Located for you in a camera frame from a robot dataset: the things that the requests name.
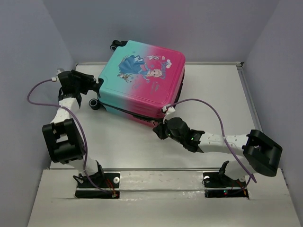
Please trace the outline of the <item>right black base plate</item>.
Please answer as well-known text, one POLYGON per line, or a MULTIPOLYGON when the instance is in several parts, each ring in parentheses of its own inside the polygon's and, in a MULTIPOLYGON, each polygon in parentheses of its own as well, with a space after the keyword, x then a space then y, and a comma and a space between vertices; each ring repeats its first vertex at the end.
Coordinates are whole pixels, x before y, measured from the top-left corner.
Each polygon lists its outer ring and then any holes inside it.
POLYGON ((202 185, 206 198, 248 198, 246 180, 232 180, 220 177, 218 172, 204 172, 202 185))

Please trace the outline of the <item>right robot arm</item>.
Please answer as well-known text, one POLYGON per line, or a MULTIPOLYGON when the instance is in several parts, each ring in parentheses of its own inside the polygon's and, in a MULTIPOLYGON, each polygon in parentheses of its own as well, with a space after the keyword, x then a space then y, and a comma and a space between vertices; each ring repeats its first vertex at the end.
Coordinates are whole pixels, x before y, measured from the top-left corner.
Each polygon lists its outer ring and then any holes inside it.
POLYGON ((231 187, 245 176, 260 174, 275 177, 282 155, 282 147, 259 130, 244 135, 223 136, 188 127, 179 117, 158 123, 153 132, 159 139, 170 138, 192 153, 232 154, 233 160, 224 161, 218 172, 210 173, 208 188, 231 187))

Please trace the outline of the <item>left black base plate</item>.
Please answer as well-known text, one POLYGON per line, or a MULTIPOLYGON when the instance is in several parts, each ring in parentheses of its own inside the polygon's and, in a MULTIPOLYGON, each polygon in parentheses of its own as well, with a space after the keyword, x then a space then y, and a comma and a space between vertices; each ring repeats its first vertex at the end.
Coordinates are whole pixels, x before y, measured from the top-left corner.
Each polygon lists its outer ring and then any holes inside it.
POLYGON ((86 176, 74 175, 76 183, 75 197, 78 199, 119 199, 120 198, 120 172, 105 172, 104 178, 97 174, 92 175, 91 184, 86 176))

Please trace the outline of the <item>aluminium table rail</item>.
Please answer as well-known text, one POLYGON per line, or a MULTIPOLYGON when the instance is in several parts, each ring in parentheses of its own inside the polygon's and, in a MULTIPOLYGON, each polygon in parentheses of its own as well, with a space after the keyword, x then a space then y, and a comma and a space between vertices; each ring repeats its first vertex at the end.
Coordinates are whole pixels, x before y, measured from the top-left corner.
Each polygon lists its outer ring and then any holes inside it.
POLYGON ((192 168, 103 168, 105 171, 218 171, 219 168, 202 168, 202 167, 192 167, 192 168))

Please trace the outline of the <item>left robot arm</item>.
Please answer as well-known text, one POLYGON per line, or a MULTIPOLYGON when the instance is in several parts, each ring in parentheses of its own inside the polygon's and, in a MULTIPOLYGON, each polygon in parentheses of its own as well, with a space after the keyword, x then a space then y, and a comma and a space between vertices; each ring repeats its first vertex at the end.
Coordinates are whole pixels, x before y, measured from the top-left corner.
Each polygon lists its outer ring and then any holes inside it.
POLYGON ((105 181, 105 174, 98 161, 88 156, 88 143, 84 129, 75 116, 80 109, 82 95, 90 90, 98 93, 103 83, 93 75, 75 70, 58 70, 52 80, 60 82, 57 112, 53 120, 42 127, 45 143, 54 163, 69 165, 78 170, 78 183, 90 182, 99 187, 105 181))

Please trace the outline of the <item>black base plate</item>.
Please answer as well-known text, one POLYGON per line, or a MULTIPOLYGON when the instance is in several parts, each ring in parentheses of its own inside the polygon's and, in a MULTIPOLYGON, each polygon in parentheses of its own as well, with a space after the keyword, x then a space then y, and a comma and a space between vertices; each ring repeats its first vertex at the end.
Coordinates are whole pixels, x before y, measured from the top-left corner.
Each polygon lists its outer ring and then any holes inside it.
POLYGON ((76 183, 75 197, 78 199, 119 199, 120 198, 120 172, 105 172, 104 178, 97 174, 92 175, 91 184, 86 176, 74 175, 76 183))
POLYGON ((218 172, 204 172, 202 185, 206 198, 248 198, 246 180, 232 180, 220 177, 218 172))

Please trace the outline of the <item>pink teal kids suitcase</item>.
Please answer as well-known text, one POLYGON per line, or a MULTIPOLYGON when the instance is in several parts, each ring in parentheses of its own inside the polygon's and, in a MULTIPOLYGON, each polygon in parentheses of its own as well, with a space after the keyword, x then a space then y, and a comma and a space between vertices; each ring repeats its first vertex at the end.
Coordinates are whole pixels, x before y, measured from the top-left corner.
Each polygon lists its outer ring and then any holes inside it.
POLYGON ((114 40, 111 58, 98 77, 93 110, 107 112, 154 127, 164 106, 178 101, 185 76, 183 53, 138 41, 114 40))

